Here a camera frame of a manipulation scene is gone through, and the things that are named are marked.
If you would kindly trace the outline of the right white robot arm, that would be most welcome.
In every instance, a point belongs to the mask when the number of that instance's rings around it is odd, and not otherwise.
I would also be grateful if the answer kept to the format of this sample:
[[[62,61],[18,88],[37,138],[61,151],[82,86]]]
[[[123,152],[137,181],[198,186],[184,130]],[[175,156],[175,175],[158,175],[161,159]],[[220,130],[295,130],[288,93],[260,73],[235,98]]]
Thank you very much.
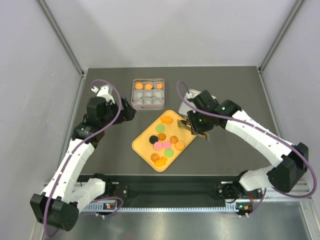
[[[192,135],[206,138],[208,131],[221,127],[247,142],[270,163],[265,168],[242,171],[231,184],[222,187],[224,197],[245,198],[252,191],[264,188],[287,194],[307,172],[309,149],[304,143],[294,145],[278,138],[233,101],[219,103],[204,90],[197,95],[187,91],[183,103],[190,110],[180,124]]]

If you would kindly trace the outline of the round biscuit cookie top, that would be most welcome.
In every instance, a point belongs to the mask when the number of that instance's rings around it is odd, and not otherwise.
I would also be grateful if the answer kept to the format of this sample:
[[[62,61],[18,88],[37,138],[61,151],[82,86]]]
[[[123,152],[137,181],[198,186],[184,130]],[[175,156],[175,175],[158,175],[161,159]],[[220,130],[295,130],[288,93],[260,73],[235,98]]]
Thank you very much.
[[[151,83],[147,83],[145,86],[144,86],[144,89],[145,90],[152,90],[153,89],[153,85]]]

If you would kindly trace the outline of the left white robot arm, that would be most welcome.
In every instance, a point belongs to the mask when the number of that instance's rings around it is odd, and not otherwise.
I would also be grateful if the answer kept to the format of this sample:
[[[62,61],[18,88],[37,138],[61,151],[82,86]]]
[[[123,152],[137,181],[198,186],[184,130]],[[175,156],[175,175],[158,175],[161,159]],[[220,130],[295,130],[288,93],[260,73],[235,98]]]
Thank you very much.
[[[90,178],[81,188],[74,190],[78,177],[88,158],[111,125],[133,120],[136,110],[125,97],[121,105],[111,99],[96,96],[89,99],[83,120],[73,130],[67,152],[41,194],[34,194],[30,206],[37,222],[70,231],[79,214],[95,198],[109,198],[114,191],[103,178]]]

